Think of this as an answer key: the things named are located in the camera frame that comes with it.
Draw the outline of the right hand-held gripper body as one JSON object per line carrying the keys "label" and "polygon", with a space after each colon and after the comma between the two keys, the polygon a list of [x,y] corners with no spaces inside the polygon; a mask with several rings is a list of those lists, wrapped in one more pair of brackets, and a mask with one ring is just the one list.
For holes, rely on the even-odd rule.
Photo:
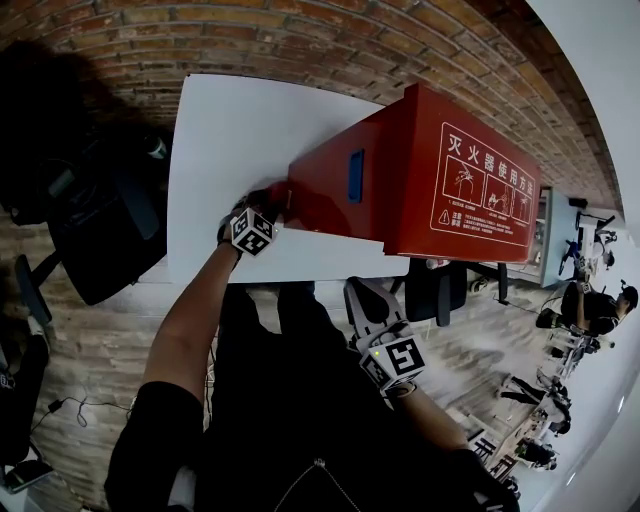
{"label": "right hand-held gripper body", "polygon": [[394,323],[356,341],[360,367],[382,394],[413,381],[426,368],[421,338],[408,323]]}

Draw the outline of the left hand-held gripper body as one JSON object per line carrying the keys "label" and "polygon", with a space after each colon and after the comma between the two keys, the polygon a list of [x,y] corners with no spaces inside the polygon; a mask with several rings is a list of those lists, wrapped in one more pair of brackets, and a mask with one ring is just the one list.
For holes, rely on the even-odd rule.
{"label": "left hand-held gripper body", "polygon": [[231,243],[244,254],[257,257],[276,237],[276,221],[286,201],[276,188],[255,190],[242,198],[230,220]]}

